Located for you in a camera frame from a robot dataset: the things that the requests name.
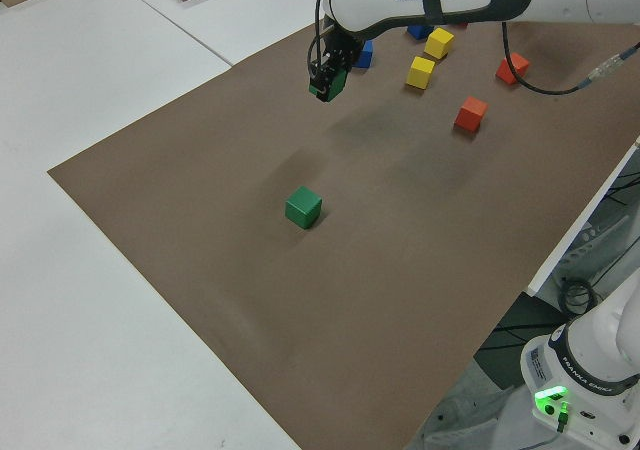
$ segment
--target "brown table surface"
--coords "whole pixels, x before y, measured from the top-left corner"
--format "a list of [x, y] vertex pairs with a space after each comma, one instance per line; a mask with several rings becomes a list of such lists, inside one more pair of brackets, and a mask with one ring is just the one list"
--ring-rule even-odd
[[[546, 97], [495, 79], [499, 25], [451, 31], [425, 92], [396, 30], [322, 104], [304, 30], [50, 172], [304, 450], [401, 449], [640, 133], [640, 59]], [[551, 87], [639, 36], [511, 35]], [[301, 184], [309, 231], [283, 216]]]

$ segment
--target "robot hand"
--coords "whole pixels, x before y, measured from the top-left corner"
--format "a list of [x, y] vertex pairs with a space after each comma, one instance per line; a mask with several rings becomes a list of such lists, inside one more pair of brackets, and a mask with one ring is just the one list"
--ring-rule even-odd
[[[316, 6], [316, 60], [309, 51], [310, 90], [330, 101], [344, 86], [364, 41], [393, 27], [480, 21], [634, 23], [639, 0], [324, 0], [325, 35]], [[320, 52], [321, 40], [325, 51]]]

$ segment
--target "green light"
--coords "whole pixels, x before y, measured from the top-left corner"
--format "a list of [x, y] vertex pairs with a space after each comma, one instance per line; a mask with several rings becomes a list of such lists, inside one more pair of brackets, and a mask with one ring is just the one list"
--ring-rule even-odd
[[567, 387], [562, 387], [559, 385], [548, 390], [541, 390], [539, 392], [536, 392], [535, 398], [536, 400], [542, 400], [547, 397], [552, 397], [553, 395], [564, 395], [565, 393], [567, 393]]

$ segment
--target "orange cube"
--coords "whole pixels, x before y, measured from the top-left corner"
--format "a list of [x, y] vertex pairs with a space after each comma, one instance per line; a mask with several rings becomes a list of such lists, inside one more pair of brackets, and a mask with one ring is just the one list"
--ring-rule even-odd
[[[524, 58], [519, 53], [512, 53], [511, 61], [513, 62], [513, 66], [516, 69], [518, 75], [524, 77], [527, 73], [527, 70], [529, 70], [529, 60]], [[509, 69], [509, 64], [507, 63], [506, 58], [502, 59], [502, 63], [500, 64], [500, 67], [496, 72], [496, 77], [504, 80], [509, 85], [513, 85], [517, 82], [516, 77], [513, 76], [513, 73], [511, 73], [511, 70]]]
[[489, 105], [482, 100], [468, 97], [462, 105], [462, 108], [460, 108], [460, 112], [458, 112], [456, 125], [468, 130], [469, 132], [477, 132], [480, 127], [482, 117], [487, 113], [488, 108]]

